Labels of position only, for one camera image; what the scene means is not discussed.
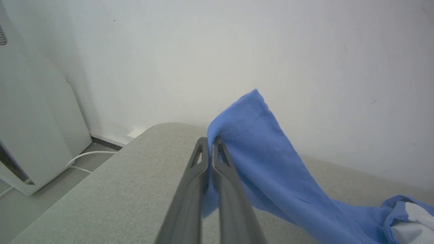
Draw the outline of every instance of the baseboard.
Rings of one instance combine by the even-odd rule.
[[[93,141],[94,143],[97,143],[97,144],[103,145],[103,146],[105,146],[105,147],[107,147],[107,148],[111,148],[111,149],[116,150],[116,151],[119,151],[119,150],[122,149],[121,146],[115,145],[115,144],[113,144],[113,143],[103,141],[103,140],[98,139],[98,138],[95,138],[95,137],[93,137],[93,136],[91,136],[91,138],[92,138],[92,141]]]
[[[99,134],[96,134],[92,131],[89,131],[89,133],[90,133],[90,136],[93,138],[108,142],[110,144],[116,145],[116,146],[121,147],[121,148],[125,147],[129,143],[129,141],[127,139],[120,138],[118,136],[99,135]]]

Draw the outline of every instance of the blue cloth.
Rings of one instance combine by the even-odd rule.
[[[352,206],[329,198],[257,90],[217,116],[208,127],[207,136],[210,152],[217,136],[224,140],[254,207],[296,224],[320,242],[397,243],[390,225],[397,220],[408,221],[399,202],[414,202],[434,215],[432,206],[408,196],[395,196],[378,208]],[[212,174],[209,179],[204,216],[218,207]]]

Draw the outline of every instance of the vent grille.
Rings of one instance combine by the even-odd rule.
[[[6,39],[6,36],[4,35],[4,32],[0,26],[0,46],[4,46],[6,44],[7,44],[7,39]]]

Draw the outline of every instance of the white wall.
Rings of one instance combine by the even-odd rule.
[[[301,154],[434,190],[434,1],[4,1],[95,134],[258,88]]]

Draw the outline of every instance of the gray fabric cushion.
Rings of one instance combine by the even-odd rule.
[[[48,209],[11,243],[153,243],[197,139],[206,129],[156,125],[134,139]],[[393,195],[429,204],[432,193],[302,157],[332,198],[379,206]],[[255,210],[270,244],[315,243],[304,230]],[[204,243],[219,243],[218,211],[203,221]]]

